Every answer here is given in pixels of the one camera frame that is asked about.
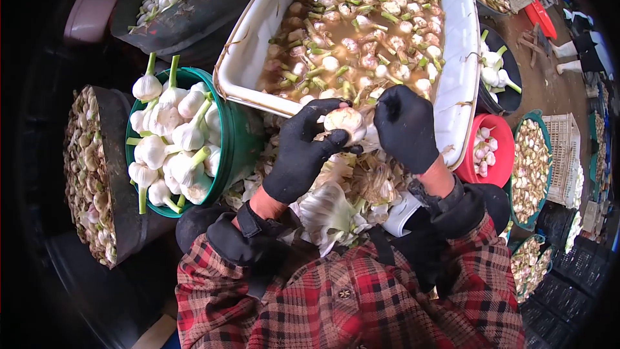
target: pink bowl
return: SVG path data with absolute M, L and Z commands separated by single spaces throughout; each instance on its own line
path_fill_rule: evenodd
M 76 0 L 65 25 L 65 43 L 100 43 L 117 0 Z

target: red bucket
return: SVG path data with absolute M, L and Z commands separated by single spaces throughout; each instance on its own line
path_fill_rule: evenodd
M 495 164 L 489 166 L 487 177 L 483 178 L 474 171 L 474 140 L 479 128 L 494 128 L 491 136 L 497 140 L 497 150 L 495 154 Z M 463 182 L 467 183 L 492 183 L 500 188 L 512 174 L 512 166 L 515 161 L 515 137 L 508 126 L 506 120 L 494 114 L 479 114 L 474 118 L 471 127 L 471 136 L 467 144 L 465 158 L 461 165 L 454 171 Z

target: white rubber boot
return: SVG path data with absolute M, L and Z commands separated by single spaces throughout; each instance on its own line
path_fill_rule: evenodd
M 573 43 L 573 41 L 566 42 L 562 46 L 556 46 L 552 43 L 551 49 L 553 49 L 553 54 L 555 54 L 555 57 L 558 57 L 558 58 L 577 55 L 577 48 L 575 47 L 575 44 Z
M 567 62 L 565 64 L 559 64 L 558 66 L 555 67 L 555 69 L 557 70 L 557 73 L 560 75 L 564 73 L 565 70 L 568 70 L 569 72 L 578 72 L 578 73 L 584 72 L 581 68 L 581 61 L 579 60 Z

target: hand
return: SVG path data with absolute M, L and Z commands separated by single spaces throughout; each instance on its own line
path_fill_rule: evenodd
M 433 105 L 405 85 L 383 92 L 374 122 L 382 148 L 413 174 L 424 174 L 439 156 Z
M 334 129 L 323 141 L 314 137 L 323 132 L 316 120 L 347 103 L 337 98 L 310 101 L 280 129 L 280 151 L 263 188 L 275 200 L 290 204 L 307 193 L 321 167 L 335 153 L 345 151 L 348 133 Z

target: white plastic crate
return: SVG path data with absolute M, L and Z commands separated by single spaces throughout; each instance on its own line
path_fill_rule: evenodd
M 218 93 L 227 100 L 286 118 L 301 105 L 275 95 L 255 91 L 262 72 L 269 39 L 275 35 L 288 5 L 294 0 L 251 0 L 233 29 L 213 72 Z M 458 167 L 469 140 L 480 66 L 472 52 L 480 52 L 480 26 L 476 0 L 442 0 L 446 12 L 444 58 L 435 98 L 435 140 L 446 165 Z
M 573 206 L 581 135 L 572 113 L 543 116 L 551 139 L 553 170 L 547 199 L 568 208 Z

